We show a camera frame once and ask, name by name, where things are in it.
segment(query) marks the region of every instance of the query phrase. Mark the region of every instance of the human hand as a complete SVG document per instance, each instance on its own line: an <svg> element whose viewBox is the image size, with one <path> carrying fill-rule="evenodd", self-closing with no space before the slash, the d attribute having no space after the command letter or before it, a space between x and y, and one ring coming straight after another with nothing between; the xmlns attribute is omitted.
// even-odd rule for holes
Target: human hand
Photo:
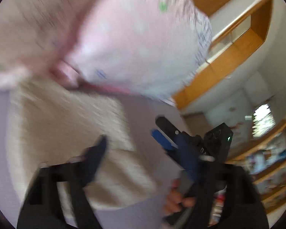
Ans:
<svg viewBox="0 0 286 229"><path fill-rule="evenodd" d="M179 205L180 203L182 203L184 207L193 207L196 203L196 199L194 197L183 198L182 194L177 191L179 185L179 179L172 181L171 191L168 194L166 204L163 207L163 212L166 216L180 212L182 209Z"/></svg>

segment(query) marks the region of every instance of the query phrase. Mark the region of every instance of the beige cloth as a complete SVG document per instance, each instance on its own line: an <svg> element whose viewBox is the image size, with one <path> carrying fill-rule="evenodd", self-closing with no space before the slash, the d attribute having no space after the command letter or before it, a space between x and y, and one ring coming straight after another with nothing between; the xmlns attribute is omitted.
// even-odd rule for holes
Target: beige cloth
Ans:
<svg viewBox="0 0 286 229"><path fill-rule="evenodd" d="M90 204L96 209L117 209L157 191L136 151L123 107L114 98L69 92L52 81L22 83L13 94L9 125L9 171L21 202L40 163L65 163L101 134L108 136L108 146L95 182L85 187ZM66 189L59 187L69 216Z"/></svg>

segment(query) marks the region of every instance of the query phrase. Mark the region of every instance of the pink fabric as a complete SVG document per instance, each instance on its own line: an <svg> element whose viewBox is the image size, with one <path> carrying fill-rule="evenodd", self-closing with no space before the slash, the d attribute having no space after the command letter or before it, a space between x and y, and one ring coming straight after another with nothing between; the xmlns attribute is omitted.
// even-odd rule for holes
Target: pink fabric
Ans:
<svg viewBox="0 0 286 229"><path fill-rule="evenodd" d="M51 72L66 87L86 82L168 98L192 80L211 38L210 21L192 0L97 0ZM56 44L68 48L66 40Z"/></svg>

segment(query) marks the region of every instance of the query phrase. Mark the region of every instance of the beige towel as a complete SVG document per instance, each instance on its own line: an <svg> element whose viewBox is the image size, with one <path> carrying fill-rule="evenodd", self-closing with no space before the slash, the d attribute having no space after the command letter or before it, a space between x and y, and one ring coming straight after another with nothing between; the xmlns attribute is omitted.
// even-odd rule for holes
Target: beige towel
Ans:
<svg viewBox="0 0 286 229"><path fill-rule="evenodd" d="M52 81L28 81L13 94L9 124L9 171L21 202L40 163L65 163L92 146L101 134L108 136L108 146L95 182L85 187L90 204L96 209L117 209L157 191L116 99L69 92ZM64 185L59 189L69 216L66 189Z"/></svg>

